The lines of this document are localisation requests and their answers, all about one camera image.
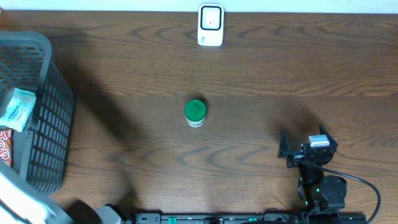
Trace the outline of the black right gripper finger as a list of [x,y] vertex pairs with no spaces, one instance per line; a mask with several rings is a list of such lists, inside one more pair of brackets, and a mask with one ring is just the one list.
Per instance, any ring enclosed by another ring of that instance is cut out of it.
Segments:
[[289,155],[289,144],[287,141],[286,133],[283,129],[280,131],[280,144],[277,157],[286,158]]
[[324,125],[320,124],[319,129],[320,129],[320,134],[325,135],[327,137],[331,147],[338,147],[338,143],[328,133],[328,131],[325,129]]

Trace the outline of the green lid jar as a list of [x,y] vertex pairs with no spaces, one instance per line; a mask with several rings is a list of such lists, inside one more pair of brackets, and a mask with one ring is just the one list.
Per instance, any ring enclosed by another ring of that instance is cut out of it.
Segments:
[[201,100],[190,100],[185,105],[185,119],[192,128],[199,128],[206,120],[206,106]]

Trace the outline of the teal wet wipes pack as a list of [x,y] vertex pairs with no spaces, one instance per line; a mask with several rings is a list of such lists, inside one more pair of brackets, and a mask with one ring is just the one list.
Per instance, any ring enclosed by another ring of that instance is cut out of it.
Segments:
[[23,132],[36,102],[34,92],[13,88],[1,101],[1,126]]

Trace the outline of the red chocolate bar wrapper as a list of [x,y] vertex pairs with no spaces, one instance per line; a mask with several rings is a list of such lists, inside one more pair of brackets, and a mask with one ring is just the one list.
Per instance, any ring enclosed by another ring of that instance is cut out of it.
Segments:
[[2,129],[0,134],[0,156],[9,167],[13,165],[13,130]]

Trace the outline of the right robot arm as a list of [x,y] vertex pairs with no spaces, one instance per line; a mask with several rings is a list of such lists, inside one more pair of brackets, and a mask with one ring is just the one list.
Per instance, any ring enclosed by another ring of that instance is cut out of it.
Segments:
[[297,192],[306,203],[306,208],[290,219],[292,223],[342,222],[339,211],[345,208],[347,182],[336,175],[325,175],[322,167],[332,160],[338,143],[323,125],[319,130],[320,134],[309,136],[300,150],[290,149],[285,131],[280,132],[277,157],[285,158],[288,168],[298,168]]

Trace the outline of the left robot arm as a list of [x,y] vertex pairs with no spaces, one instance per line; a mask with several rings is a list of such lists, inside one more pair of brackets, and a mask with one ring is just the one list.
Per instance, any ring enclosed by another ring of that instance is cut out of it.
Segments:
[[77,200],[62,208],[51,198],[42,195],[22,180],[5,163],[1,163],[1,217],[14,219],[16,223],[134,223],[118,207],[107,204],[91,208]]

